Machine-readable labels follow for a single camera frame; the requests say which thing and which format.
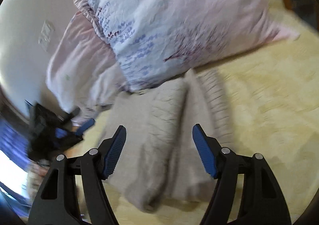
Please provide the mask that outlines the beige cable knit sweater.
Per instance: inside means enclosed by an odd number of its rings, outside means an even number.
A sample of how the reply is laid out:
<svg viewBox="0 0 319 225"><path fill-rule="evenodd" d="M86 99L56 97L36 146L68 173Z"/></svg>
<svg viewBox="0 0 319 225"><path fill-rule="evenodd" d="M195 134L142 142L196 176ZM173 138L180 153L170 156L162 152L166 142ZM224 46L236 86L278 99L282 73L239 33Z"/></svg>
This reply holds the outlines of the beige cable knit sweater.
<svg viewBox="0 0 319 225"><path fill-rule="evenodd" d="M143 212L154 212L164 198L208 202L216 182L205 171L192 128L231 147L231 119L222 80L215 68L189 70L145 93L121 92L101 139L118 126L127 139L108 183Z"/></svg>

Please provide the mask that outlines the bright window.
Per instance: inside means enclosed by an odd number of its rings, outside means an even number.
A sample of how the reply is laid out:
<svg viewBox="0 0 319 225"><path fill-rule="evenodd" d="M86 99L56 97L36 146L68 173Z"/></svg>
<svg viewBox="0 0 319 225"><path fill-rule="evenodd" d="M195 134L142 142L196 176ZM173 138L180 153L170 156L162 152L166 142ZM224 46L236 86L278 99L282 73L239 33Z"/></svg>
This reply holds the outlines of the bright window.
<svg viewBox="0 0 319 225"><path fill-rule="evenodd" d="M10 190L12 197L23 205L30 205L27 193L30 164L27 147L27 139L1 118L1 183Z"/></svg>

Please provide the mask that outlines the pink floral pillow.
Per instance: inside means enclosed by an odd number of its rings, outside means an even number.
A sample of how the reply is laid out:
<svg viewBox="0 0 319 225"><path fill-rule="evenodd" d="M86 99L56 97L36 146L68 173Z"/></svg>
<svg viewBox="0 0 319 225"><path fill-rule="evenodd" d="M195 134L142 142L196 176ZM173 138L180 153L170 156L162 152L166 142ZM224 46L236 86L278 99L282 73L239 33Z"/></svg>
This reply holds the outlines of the pink floral pillow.
<svg viewBox="0 0 319 225"><path fill-rule="evenodd" d="M74 0L46 85L76 124L120 90L151 88L200 65L298 34L268 14L269 0Z"/></svg>

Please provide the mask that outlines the yellow patterned bed sheet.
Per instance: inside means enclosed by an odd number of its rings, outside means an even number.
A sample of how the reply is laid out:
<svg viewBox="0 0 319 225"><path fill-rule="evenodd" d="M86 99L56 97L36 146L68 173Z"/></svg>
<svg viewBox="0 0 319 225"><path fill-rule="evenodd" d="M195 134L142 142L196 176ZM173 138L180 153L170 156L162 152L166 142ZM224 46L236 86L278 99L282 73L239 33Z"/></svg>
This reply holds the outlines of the yellow patterned bed sheet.
<svg viewBox="0 0 319 225"><path fill-rule="evenodd" d="M261 153L291 220L318 190L318 32L270 0L274 19L299 33L217 64L233 119L236 152Z"/></svg>

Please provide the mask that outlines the white wall switch plate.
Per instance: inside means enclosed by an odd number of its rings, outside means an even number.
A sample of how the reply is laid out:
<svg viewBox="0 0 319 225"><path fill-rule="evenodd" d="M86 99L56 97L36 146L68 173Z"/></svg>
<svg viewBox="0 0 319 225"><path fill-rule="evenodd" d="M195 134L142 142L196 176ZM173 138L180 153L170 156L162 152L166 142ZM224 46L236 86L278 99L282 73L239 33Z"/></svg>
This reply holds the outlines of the white wall switch plate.
<svg viewBox="0 0 319 225"><path fill-rule="evenodd" d="M41 48L45 52L48 52L48 48L49 48L54 32L55 32L54 25L50 21L45 20L42 25L42 29L40 31L40 35L38 38L38 44L41 46Z"/></svg>

